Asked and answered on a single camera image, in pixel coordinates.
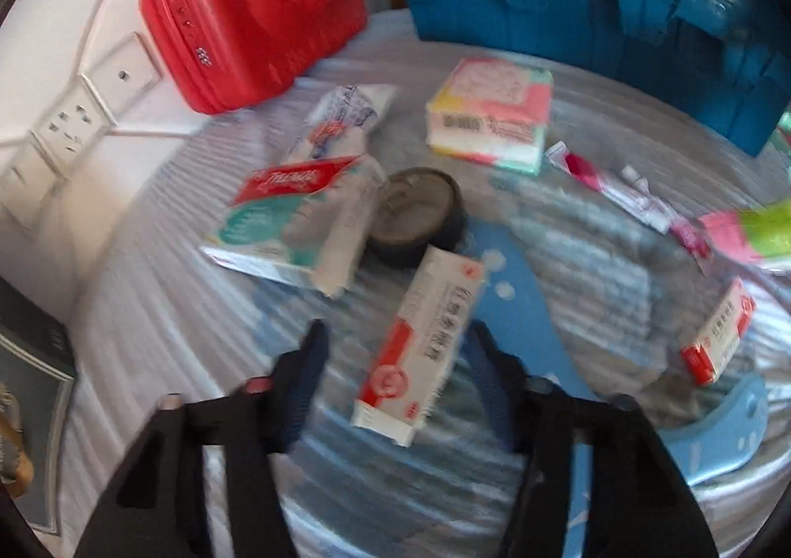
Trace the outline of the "pink wet wipes pack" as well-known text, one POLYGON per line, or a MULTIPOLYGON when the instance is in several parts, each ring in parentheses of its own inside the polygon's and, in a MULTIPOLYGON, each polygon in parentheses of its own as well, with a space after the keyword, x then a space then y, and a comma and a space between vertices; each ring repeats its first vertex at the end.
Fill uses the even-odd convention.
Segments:
POLYGON ((732 261, 757 265, 763 261, 763 255, 748 239, 748 216, 749 212, 744 210, 716 211, 700 216, 699 222, 714 250, 732 261))

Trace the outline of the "pink striped tube box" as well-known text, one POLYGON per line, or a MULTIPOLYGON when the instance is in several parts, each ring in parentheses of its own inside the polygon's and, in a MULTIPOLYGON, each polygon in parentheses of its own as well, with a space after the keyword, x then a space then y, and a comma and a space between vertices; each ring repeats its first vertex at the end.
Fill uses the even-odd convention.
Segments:
POLYGON ((643 225, 660 234, 669 231, 672 222, 666 212, 659 208, 659 203, 653 196, 638 191, 610 172, 571 152, 564 141, 558 141, 548 148, 544 157, 556 170, 606 197, 643 225))

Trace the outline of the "pink white ointment tube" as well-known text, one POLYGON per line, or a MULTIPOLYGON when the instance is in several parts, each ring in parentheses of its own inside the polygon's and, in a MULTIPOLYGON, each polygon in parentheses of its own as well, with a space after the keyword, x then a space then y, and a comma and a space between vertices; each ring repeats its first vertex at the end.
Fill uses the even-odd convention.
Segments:
POLYGON ((631 187, 635 188, 640 193, 644 195, 648 195, 649 199, 654 203, 654 206, 657 207, 657 210, 661 212, 663 216, 665 216, 666 221, 669 223, 668 231, 670 234, 674 236, 678 240, 678 243, 681 244, 683 248, 688 252, 688 254, 695 260, 697 267, 700 269, 701 273, 704 274, 705 277, 709 277, 710 273, 712 273, 712 266, 713 266, 713 252, 712 248, 708 243, 708 240, 705 239, 705 236, 692 222, 686 218, 686 216, 680 214, 665 199, 654 195, 653 191, 649 187, 649 182, 637 172, 631 165, 625 165, 625 167, 621 170, 622 179, 625 180, 627 184, 630 184, 631 187))

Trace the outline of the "green red white box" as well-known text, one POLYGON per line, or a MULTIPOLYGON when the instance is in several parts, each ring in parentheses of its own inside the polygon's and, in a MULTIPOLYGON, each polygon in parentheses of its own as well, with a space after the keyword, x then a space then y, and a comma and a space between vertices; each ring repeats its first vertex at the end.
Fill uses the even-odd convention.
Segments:
POLYGON ((381 165, 362 155, 255 172, 201 244, 217 265, 338 298, 362 257, 381 165))

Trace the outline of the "red white ointment box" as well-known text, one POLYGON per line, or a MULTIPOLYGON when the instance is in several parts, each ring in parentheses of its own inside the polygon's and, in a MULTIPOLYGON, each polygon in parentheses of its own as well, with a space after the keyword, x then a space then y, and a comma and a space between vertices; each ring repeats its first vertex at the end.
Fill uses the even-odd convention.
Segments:
POLYGON ((755 312, 755 299, 742 278, 735 278, 708 320, 697 330, 695 338, 680 350, 698 386, 719 380, 746 335, 755 312))
POLYGON ((354 403, 352 425, 409 447, 444 388, 486 282, 482 262, 429 247, 354 403))

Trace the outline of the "red plastic bear case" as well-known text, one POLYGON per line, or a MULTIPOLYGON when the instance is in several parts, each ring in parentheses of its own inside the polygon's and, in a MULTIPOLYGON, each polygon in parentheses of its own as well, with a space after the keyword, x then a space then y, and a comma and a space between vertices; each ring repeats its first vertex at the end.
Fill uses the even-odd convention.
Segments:
POLYGON ((139 0, 186 104, 221 115, 260 104, 365 29, 365 0, 139 0))

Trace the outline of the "colourful sanitary pad pack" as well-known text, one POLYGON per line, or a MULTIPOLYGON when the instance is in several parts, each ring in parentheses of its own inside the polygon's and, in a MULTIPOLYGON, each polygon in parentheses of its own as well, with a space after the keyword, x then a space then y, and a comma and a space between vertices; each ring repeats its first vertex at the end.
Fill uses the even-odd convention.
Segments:
POLYGON ((426 142, 443 155, 536 175, 554 78, 502 58, 464 58, 426 104, 426 142))

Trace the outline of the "green wet wipes pack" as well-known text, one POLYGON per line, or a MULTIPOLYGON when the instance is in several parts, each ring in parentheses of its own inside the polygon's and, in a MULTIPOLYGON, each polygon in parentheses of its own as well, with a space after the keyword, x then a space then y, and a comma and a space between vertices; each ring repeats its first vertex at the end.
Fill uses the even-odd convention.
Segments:
POLYGON ((790 199, 739 212, 746 261, 774 273, 790 271, 790 199))

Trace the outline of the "white wipes sachet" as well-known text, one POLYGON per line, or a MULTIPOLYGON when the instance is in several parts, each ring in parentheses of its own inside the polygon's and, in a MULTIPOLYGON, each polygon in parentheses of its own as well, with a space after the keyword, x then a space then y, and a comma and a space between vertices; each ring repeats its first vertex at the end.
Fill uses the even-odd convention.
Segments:
POLYGON ((307 116, 283 164, 361 156, 397 94, 398 88, 389 84, 343 85, 329 91, 307 116))

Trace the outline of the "black tape roll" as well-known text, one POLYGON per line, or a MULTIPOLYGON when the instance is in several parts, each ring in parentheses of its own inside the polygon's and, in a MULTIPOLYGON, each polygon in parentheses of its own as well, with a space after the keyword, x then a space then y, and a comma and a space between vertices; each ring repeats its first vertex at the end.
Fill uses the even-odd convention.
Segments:
POLYGON ((453 251, 466 228, 456 180, 434 168, 407 168, 390 176, 378 194, 367 250, 386 265, 412 269, 429 247, 453 251))

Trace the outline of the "black gift bag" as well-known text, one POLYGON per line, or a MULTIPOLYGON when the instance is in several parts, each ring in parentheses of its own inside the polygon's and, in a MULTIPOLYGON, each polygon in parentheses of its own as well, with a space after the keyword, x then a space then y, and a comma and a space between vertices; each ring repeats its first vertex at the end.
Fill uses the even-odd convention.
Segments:
POLYGON ((8 282, 1 284, 1 481, 40 533, 58 537, 59 455, 78 372, 66 326, 8 282))

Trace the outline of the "blue plastic hanger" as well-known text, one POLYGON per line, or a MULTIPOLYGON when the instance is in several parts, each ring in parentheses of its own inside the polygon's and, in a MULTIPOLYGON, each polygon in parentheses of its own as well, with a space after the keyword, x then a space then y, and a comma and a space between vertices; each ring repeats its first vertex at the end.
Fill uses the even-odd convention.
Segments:
POLYGON ((736 471, 757 454, 768 425, 766 381, 747 372, 696 385, 648 289, 629 297, 570 282, 508 227, 481 219, 469 225, 463 250, 489 270, 477 320, 528 372, 582 399, 637 397, 688 483, 736 471))

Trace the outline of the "white wall socket panel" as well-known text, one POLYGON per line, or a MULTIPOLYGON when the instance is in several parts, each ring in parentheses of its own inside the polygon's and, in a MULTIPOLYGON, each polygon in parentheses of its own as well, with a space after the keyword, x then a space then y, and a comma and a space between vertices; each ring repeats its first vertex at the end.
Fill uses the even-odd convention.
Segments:
POLYGON ((21 227, 35 229, 53 193, 161 78, 138 33, 72 78, 2 171, 1 208, 21 227))

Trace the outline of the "striped white tablecloth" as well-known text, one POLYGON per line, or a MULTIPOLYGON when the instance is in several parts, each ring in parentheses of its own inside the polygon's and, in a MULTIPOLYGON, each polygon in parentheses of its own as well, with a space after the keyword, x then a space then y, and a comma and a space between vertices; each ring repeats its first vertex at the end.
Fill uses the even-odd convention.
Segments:
POLYGON ((468 367, 458 364, 414 443, 354 428, 352 402, 409 284, 366 259, 352 288, 323 295, 240 276, 209 262, 202 238, 243 180, 277 163, 319 98, 339 84, 386 83, 398 97, 370 141, 382 167, 429 165, 458 181, 468 211, 505 223, 528 254, 570 282, 629 297, 650 291, 673 349, 692 337, 742 274, 757 310, 724 376, 759 372, 770 425, 751 462, 696 495, 723 556, 740 553, 790 480, 790 282, 720 262, 705 277, 672 238, 641 226, 561 172, 519 176, 429 151, 425 105, 463 57, 418 39, 392 11, 283 97, 209 123, 139 194, 72 313, 79 381, 62 445, 64 544, 77 546, 126 448, 170 392, 225 395, 264 373, 307 324, 331 331, 330 362, 298 445, 276 463, 279 490, 306 557, 489 557, 522 466, 493 437, 468 367))

